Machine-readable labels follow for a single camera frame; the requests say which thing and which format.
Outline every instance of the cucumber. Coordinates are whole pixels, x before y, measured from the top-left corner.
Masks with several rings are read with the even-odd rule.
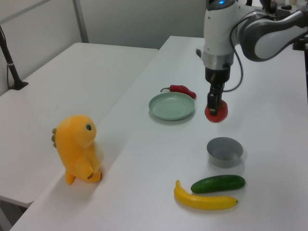
[[[219,175],[202,179],[191,186],[193,193],[212,193],[235,190],[245,185],[245,179],[237,175]]]

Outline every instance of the light green plate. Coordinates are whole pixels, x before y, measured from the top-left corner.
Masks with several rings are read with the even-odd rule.
[[[189,116],[194,111],[192,97],[179,93],[167,92],[151,99],[149,109],[154,116],[164,120],[178,120]]]

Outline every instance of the gray bowl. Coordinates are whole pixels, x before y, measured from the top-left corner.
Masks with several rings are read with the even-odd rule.
[[[236,166],[243,154],[241,144],[228,137],[214,138],[207,144],[206,148],[209,161],[223,168]]]

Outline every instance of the yellow banana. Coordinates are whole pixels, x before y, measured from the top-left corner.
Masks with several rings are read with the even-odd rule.
[[[174,188],[175,198],[183,205],[198,209],[226,209],[237,203],[231,196],[196,196],[188,194],[177,180]]]

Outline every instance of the yellow plush toy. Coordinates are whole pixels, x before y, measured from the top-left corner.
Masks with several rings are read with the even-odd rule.
[[[101,161],[95,152],[96,127],[86,115],[72,115],[52,130],[54,147],[65,167],[65,181],[72,184],[75,178],[87,182],[102,179]]]

